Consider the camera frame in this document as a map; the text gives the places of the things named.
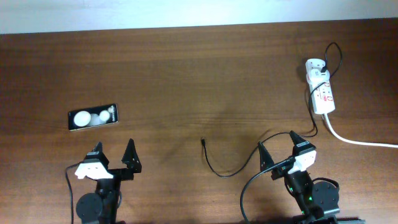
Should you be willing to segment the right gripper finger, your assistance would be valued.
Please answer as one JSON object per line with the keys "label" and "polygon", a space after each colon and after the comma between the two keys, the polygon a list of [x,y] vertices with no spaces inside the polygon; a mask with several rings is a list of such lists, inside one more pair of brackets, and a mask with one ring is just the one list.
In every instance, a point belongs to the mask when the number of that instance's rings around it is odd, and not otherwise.
{"label": "right gripper finger", "polygon": [[260,171],[264,170],[272,170],[275,165],[269,151],[266,149],[265,145],[262,142],[257,143],[259,155],[260,155]]}
{"label": "right gripper finger", "polygon": [[296,132],[290,131],[289,136],[294,144],[292,149],[293,156],[300,156],[316,150],[316,147],[312,143],[300,137]]}

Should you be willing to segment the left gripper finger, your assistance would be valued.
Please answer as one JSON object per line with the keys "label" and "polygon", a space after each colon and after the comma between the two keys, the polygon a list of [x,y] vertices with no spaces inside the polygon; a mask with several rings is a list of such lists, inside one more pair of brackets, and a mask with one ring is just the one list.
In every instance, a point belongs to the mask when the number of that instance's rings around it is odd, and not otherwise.
{"label": "left gripper finger", "polygon": [[100,162],[104,167],[107,167],[109,160],[103,153],[102,142],[98,142],[91,152],[86,155],[86,162]]}
{"label": "left gripper finger", "polygon": [[127,166],[128,169],[132,170],[133,173],[141,173],[142,172],[142,164],[139,160],[139,157],[136,152],[136,147],[134,144],[134,140],[130,139],[128,141],[126,150],[121,159],[121,162]]}

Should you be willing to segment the black Galaxy flip smartphone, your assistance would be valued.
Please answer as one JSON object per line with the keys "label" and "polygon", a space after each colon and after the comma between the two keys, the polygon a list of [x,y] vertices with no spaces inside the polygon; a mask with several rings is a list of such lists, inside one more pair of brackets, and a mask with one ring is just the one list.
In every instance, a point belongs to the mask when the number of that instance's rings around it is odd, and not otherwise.
{"label": "black Galaxy flip smartphone", "polygon": [[68,130],[94,128],[114,124],[119,121],[116,103],[83,108],[68,112]]}

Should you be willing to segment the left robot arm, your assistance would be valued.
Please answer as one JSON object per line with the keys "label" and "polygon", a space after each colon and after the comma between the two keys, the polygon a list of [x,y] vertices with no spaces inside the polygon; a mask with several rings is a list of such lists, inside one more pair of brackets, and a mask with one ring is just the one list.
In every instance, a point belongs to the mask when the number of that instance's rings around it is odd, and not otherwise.
{"label": "left robot arm", "polygon": [[128,141],[121,162],[126,165],[125,168],[110,169],[103,145],[99,142],[79,163],[75,175],[79,179],[96,181],[95,191],[81,196],[76,204],[76,214],[82,224],[116,223],[122,201],[121,182],[133,180],[135,174],[142,172],[133,139]]}

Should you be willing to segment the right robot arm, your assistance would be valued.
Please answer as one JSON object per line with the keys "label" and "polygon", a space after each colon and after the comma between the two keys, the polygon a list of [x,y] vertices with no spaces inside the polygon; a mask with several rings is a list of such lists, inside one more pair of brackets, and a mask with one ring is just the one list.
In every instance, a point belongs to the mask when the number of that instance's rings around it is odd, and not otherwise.
{"label": "right robot arm", "polygon": [[289,133],[294,144],[292,155],[275,163],[263,143],[257,144],[260,171],[271,172],[272,180],[283,178],[285,188],[297,202],[302,216],[297,223],[337,223],[338,182],[319,177],[311,179],[307,169],[315,163],[316,147],[294,131]]}

